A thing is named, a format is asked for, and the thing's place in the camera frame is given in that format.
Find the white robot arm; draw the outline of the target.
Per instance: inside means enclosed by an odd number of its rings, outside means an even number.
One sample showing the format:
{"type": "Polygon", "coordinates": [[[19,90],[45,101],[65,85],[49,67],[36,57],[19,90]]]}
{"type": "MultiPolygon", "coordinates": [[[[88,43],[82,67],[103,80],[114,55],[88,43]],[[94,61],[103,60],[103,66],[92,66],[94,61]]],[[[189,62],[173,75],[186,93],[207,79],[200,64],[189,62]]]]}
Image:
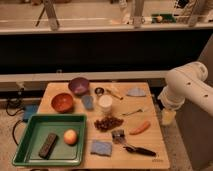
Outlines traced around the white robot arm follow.
{"type": "Polygon", "coordinates": [[[207,67],[198,61],[167,72],[166,86],[157,97],[163,105],[161,123],[164,126],[173,122],[176,111],[182,107],[186,99],[213,116],[213,87],[205,83],[207,77],[207,67]]]}

